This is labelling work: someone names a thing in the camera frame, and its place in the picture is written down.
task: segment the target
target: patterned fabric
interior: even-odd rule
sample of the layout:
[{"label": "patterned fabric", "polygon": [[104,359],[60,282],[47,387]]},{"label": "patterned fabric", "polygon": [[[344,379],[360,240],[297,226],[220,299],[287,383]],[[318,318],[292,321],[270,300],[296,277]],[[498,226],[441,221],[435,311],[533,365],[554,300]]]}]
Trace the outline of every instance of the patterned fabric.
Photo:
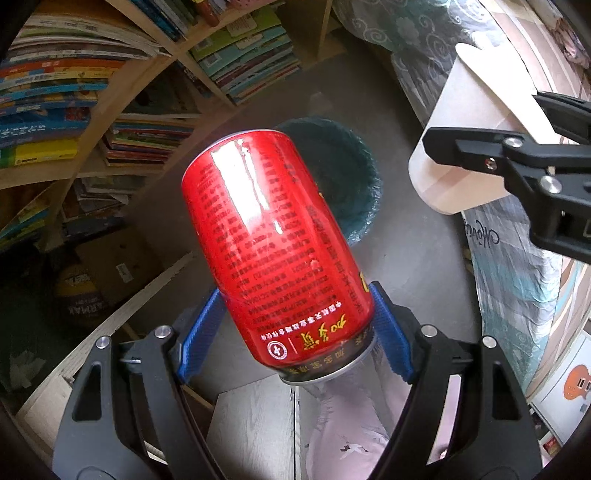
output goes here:
[{"label": "patterned fabric", "polygon": [[475,0],[334,0],[340,22],[357,37],[392,52],[392,65],[425,125],[456,59],[455,45],[506,41]]},{"label": "patterned fabric", "polygon": [[563,257],[535,247],[519,200],[508,196],[463,212],[482,333],[502,346],[523,390],[544,353]]}]

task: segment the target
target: can lid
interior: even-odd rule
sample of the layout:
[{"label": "can lid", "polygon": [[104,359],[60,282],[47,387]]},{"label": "can lid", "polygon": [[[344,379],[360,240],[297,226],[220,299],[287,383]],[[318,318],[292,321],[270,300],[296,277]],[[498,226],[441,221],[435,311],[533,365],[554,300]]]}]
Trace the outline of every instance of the can lid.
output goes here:
[{"label": "can lid", "polygon": [[212,143],[207,148],[202,150],[199,155],[195,156],[195,158],[193,160],[191,160],[191,163],[187,166],[187,168],[185,169],[185,172],[183,173],[183,178],[181,179],[181,185],[183,184],[185,175],[187,174],[187,172],[189,171],[189,169],[191,168],[193,163],[196,162],[201,157],[201,155],[203,155],[206,151],[211,150],[216,145],[218,145],[222,142],[225,142],[226,140],[229,140],[232,137],[239,137],[240,135],[246,135],[246,134],[250,134],[250,133],[254,133],[254,132],[275,132],[276,134],[285,135],[286,137],[288,136],[285,133],[279,132],[279,130],[273,130],[272,128],[255,128],[253,130],[243,130],[241,132],[236,132],[235,134],[226,135],[225,137],[222,137],[219,140],[216,140],[214,143]]},{"label": "can lid", "polygon": [[367,346],[367,348],[365,350],[363,350],[358,356],[353,358],[348,364],[344,365],[342,368],[339,368],[336,372],[329,373],[328,375],[324,375],[322,377],[313,378],[312,380],[304,380],[302,382],[287,380],[286,378],[282,377],[281,374],[279,375],[279,378],[281,378],[281,381],[283,383],[285,383],[287,385],[292,385],[294,387],[305,387],[306,385],[313,385],[316,383],[321,383],[321,382],[326,382],[328,380],[333,380],[333,379],[341,376],[345,372],[348,372],[349,370],[353,369],[355,366],[357,366],[358,363],[362,362],[369,355],[371,350],[374,349],[374,346],[377,341],[378,341],[378,336],[374,332],[374,337],[372,338],[371,343]]}]

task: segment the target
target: guitar sticker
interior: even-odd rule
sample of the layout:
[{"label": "guitar sticker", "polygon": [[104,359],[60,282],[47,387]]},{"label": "guitar sticker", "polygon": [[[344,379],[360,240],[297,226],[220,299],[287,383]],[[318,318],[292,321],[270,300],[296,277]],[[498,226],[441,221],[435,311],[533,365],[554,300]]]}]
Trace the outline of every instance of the guitar sticker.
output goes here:
[{"label": "guitar sticker", "polygon": [[591,390],[591,374],[584,365],[573,368],[564,383],[564,397],[567,400],[574,400],[583,397],[587,400],[587,394]]}]

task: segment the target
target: wooden shelf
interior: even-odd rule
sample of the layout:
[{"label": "wooden shelf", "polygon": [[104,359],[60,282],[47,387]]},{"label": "wooden shelf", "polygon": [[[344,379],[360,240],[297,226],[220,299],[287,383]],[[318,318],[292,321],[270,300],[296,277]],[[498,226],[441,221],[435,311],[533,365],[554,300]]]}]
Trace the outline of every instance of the wooden shelf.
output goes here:
[{"label": "wooden shelf", "polygon": [[0,170],[0,190],[27,183],[69,179],[76,173],[74,160],[50,160]]},{"label": "wooden shelf", "polygon": [[[208,78],[188,52],[208,36],[244,15],[273,3],[274,0],[258,0],[243,9],[229,8],[219,16],[220,23],[215,27],[210,27],[200,20],[197,25],[189,29],[184,39],[177,42],[170,40],[130,0],[106,1],[160,43],[167,54],[147,60],[130,60],[111,77],[109,86],[99,93],[99,102],[92,109],[88,127],[79,138],[79,150],[74,159],[0,170],[0,189],[40,181],[59,180],[59,193],[54,198],[47,216],[47,227],[41,240],[42,247],[47,244],[49,234],[58,222],[61,204],[77,177],[122,174],[149,176],[147,186],[133,196],[129,207],[136,205],[138,199],[179,159],[191,154],[191,151],[209,134],[244,108],[245,105],[236,107]],[[278,10],[282,23],[294,42],[295,54],[300,58],[304,69],[345,51],[336,39],[327,34],[336,26],[330,18],[331,7],[332,0],[286,0],[285,5]],[[101,137],[136,95],[175,61],[179,61],[189,69],[214,95],[212,99],[205,99],[196,89],[192,92],[197,107],[203,112],[202,118],[196,122],[193,133],[173,152],[164,168],[108,167],[100,157],[100,151],[95,148]]]},{"label": "wooden shelf", "polygon": [[110,177],[115,175],[158,175],[163,172],[162,167],[138,166],[138,167],[109,167],[105,163],[102,152],[95,148],[82,165],[82,169],[76,175],[79,179],[85,177]]}]

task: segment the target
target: green trash bin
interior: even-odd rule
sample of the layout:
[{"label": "green trash bin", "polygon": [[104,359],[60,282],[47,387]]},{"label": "green trash bin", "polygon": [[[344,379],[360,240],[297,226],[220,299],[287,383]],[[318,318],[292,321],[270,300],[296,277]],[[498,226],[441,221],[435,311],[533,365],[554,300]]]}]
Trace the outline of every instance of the green trash bin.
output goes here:
[{"label": "green trash bin", "polygon": [[327,118],[297,118],[276,129],[295,143],[348,244],[359,242],[374,221],[382,196],[382,180],[366,145]]}]

